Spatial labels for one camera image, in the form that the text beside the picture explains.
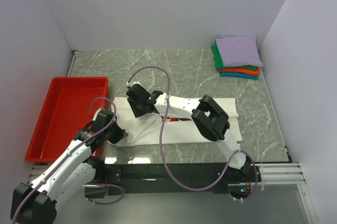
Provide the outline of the white printed t-shirt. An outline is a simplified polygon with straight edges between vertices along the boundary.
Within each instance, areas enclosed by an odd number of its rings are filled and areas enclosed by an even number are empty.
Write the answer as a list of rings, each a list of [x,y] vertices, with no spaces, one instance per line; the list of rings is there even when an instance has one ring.
[[[239,128],[239,115],[236,111],[234,98],[214,99],[228,114],[230,129],[225,133],[226,137],[233,137],[236,142],[242,142]],[[129,103],[125,97],[114,98],[116,106],[117,124],[127,133],[127,136],[119,141],[118,147],[133,147],[141,145],[159,144],[159,134],[162,125],[162,117],[158,114],[146,114],[135,118]],[[184,118],[167,118],[164,125],[163,144],[209,143],[204,138],[192,120]]]

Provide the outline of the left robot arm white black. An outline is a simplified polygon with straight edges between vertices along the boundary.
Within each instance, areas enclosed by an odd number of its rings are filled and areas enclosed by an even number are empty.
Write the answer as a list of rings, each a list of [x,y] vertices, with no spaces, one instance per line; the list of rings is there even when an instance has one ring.
[[[106,141],[115,144],[126,136],[114,112],[98,109],[93,120],[75,134],[66,150],[46,171],[14,189],[12,223],[53,223],[63,204],[84,185],[106,188],[105,163],[93,153]]]

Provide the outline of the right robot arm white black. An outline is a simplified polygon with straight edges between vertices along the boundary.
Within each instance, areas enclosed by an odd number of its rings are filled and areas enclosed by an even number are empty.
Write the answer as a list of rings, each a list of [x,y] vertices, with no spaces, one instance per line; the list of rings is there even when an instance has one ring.
[[[136,118],[147,114],[158,114],[164,125],[167,118],[190,119],[206,140],[224,144],[227,165],[236,181],[245,180],[250,174],[252,161],[229,135],[229,115],[209,95],[200,99],[170,96],[162,91],[149,93],[141,84],[127,86],[127,101]]]

